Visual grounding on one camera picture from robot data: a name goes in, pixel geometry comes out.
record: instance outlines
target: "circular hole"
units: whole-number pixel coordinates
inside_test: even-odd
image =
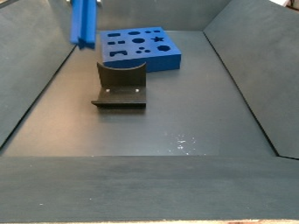
[[[140,34],[140,31],[130,31],[130,32],[128,33],[128,35],[137,35],[137,34]]]
[[[141,44],[145,42],[145,40],[142,38],[133,38],[132,41],[136,43],[136,44]]]
[[[168,52],[170,50],[170,47],[168,45],[158,45],[157,50],[160,52]]]

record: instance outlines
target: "gray plastic surface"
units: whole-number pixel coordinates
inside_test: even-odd
[[[96,51],[74,50],[4,156],[232,156],[275,154],[200,31],[168,32],[181,69],[146,74],[145,110],[97,110]]]
[[[299,220],[297,170],[277,157],[0,157],[1,222]]]
[[[277,153],[299,158],[299,16],[233,0],[204,32]]]
[[[69,22],[61,0],[0,9],[0,145],[70,53]]]
[[[230,0],[101,0],[97,28],[202,31]]]

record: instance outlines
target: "bin floor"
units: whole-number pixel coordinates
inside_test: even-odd
[[[181,69],[146,74],[146,108],[97,109],[96,51],[69,56],[1,149],[8,157],[272,157],[236,85],[200,31],[168,31]]]

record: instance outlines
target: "black bracket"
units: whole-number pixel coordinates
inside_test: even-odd
[[[145,63],[133,68],[110,68],[97,63],[101,89],[97,107],[145,107]]]

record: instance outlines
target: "blue foam block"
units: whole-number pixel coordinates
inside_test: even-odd
[[[72,0],[69,42],[94,49],[97,29],[97,2],[96,0]]]
[[[113,68],[145,63],[148,73],[178,69],[181,52],[161,27],[100,32],[102,64]]]

